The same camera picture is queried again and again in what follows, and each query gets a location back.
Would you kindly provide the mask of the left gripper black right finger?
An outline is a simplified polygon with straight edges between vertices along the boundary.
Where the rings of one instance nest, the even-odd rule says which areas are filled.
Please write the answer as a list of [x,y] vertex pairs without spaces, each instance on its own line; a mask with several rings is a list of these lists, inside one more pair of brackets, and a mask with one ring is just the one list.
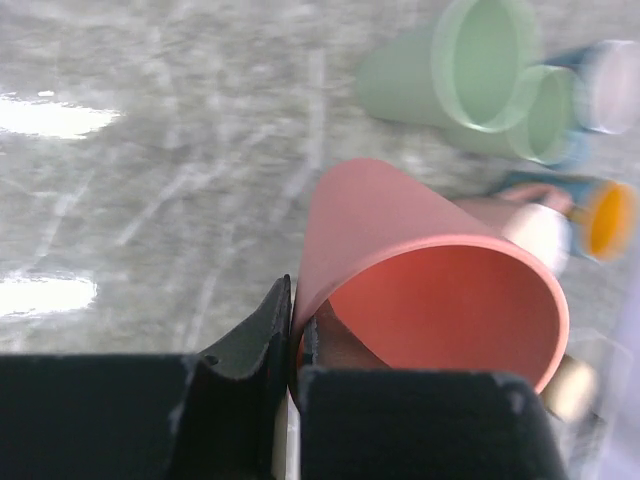
[[303,479],[565,479],[542,403],[513,374],[346,369],[364,346],[311,321],[298,372]]

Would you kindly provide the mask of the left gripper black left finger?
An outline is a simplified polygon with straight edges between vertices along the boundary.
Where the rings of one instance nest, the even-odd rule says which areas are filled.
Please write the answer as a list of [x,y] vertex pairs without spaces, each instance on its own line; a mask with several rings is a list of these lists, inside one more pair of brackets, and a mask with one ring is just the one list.
[[5,479],[281,479],[291,282],[198,353],[5,354]]

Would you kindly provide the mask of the tall pink plastic cup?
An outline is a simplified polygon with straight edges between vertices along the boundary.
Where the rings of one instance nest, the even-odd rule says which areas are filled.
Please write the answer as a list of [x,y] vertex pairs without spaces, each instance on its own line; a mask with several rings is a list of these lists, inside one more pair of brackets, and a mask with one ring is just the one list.
[[507,371],[536,391],[568,342],[568,304],[542,261],[376,159],[333,166],[312,195],[293,361],[323,305],[389,367]]

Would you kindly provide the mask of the tall green plastic cup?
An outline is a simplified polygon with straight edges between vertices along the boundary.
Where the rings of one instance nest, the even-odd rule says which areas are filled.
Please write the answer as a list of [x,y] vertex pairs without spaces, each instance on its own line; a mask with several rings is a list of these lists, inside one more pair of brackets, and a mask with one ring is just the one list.
[[369,53],[355,92],[372,117],[481,132],[516,124],[531,102],[539,51],[525,1],[451,1],[429,24]]

